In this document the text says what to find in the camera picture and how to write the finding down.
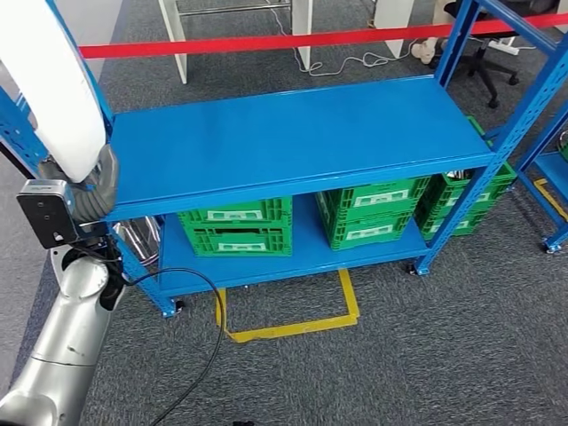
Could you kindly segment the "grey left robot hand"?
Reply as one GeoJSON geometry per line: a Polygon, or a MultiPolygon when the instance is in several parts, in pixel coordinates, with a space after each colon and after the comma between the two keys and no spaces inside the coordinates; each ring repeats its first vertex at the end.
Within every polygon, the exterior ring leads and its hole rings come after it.
{"type": "Polygon", "coordinates": [[[99,174],[91,184],[85,180],[80,183],[73,183],[66,175],[51,155],[44,159],[38,165],[39,175],[43,179],[65,180],[71,186],[75,197],[79,193],[97,195],[103,199],[109,199],[113,204],[116,198],[119,164],[117,157],[111,149],[109,144],[104,145],[100,152],[97,166],[99,174]]]}

